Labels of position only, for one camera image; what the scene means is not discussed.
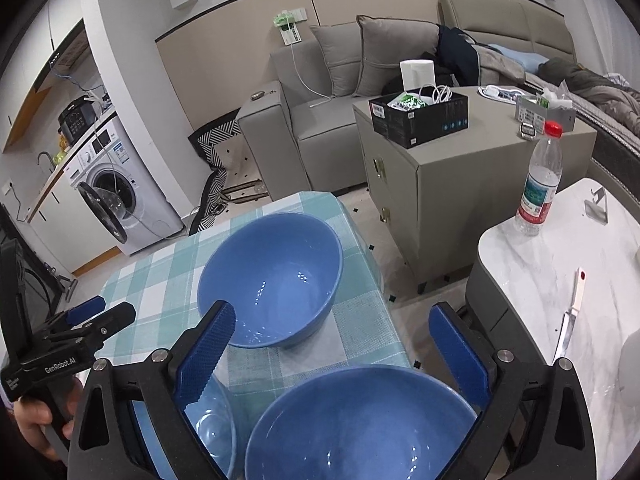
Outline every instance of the human hand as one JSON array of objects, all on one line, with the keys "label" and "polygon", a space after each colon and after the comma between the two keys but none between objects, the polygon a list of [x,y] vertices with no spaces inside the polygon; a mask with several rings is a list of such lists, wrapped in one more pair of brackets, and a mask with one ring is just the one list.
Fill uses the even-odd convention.
[{"label": "human hand", "polygon": [[[71,415],[76,414],[76,408],[81,396],[82,383],[77,377],[74,377],[73,389],[66,400],[66,409]],[[52,421],[51,410],[44,402],[29,397],[21,397],[14,403],[14,416],[20,433],[33,449],[36,449],[50,460],[60,460],[60,457],[40,429],[41,426],[51,424]],[[74,421],[72,419],[63,426],[62,433],[65,437],[71,439],[73,430]]]}]

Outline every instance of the range hood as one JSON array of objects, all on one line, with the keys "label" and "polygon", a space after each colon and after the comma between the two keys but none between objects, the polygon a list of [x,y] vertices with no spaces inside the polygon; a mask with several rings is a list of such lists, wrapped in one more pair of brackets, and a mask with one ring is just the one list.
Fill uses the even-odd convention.
[{"label": "range hood", "polygon": [[50,67],[53,67],[56,73],[60,75],[68,75],[73,71],[74,65],[84,58],[84,54],[88,52],[89,39],[84,30],[84,20],[80,20],[78,24],[66,35],[58,48],[51,54],[47,64],[42,68],[40,74],[36,78],[33,87],[36,92],[50,88],[60,78],[55,76]]}]

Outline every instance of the table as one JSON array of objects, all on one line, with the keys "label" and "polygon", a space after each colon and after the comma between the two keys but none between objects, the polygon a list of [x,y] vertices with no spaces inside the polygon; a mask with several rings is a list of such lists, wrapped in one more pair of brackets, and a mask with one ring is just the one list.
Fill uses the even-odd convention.
[{"label": "table", "polygon": [[320,372],[373,363],[409,367],[372,254],[342,203],[320,192],[300,192],[220,222],[114,273],[101,295],[107,307],[129,301],[136,321],[107,340],[96,357],[120,365],[170,348],[200,320],[198,280],[216,248],[248,222],[279,211],[305,212],[327,222],[340,238],[344,265],[334,306],[318,332],[289,349],[228,346],[223,353],[215,374],[238,400],[250,427],[284,391]]},{"label": "table", "polygon": [[[535,144],[516,133],[514,105],[469,97],[469,127],[409,150],[373,130],[368,101],[353,109],[373,202],[418,283],[471,265],[484,231],[514,215]],[[596,131],[562,136],[560,189],[586,175]]]},{"label": "table", "polygon": [[486,231],[466,286],[468,306],[496,349],[551,364],[575,272],[584,298],[566,357],[575,366],[590,414],[598,478],[611,478],[640,440],[640,410],[625,406],[618,362],[640,328],[640,225],[607,192],[609,223],[589,218],[584,200],[600,188],[585,178],[560,192],[537,237],[513,219]]}]

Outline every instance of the gray side cabinet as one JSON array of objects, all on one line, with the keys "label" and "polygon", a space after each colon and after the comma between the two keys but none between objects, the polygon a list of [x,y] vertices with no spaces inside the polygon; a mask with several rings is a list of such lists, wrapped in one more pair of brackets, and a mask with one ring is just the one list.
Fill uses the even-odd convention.
[{"label": "gray side cabinet", "polygon": [[[369,192],[417,283],[471,265],[488,228],[513,216],[535,143],[517,136],[513,105],[469,97],[469,127],[406,150],[373,130],[369,102],[353,105]],[[560,189],[582,179],[596,132],[576,120],[562,136]]]}]

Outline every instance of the white washing machine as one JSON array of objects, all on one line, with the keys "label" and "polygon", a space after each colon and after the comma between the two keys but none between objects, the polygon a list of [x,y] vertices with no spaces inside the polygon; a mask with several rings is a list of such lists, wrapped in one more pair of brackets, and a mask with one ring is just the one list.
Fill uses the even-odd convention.
[{"label": "white washing machine", "polygon": [[[184,227],[115,114],[96,128],[66,165],[65,174],[125,254]],[[97,191],[101,189],[120,197],[125,210],[114,212]]]}]

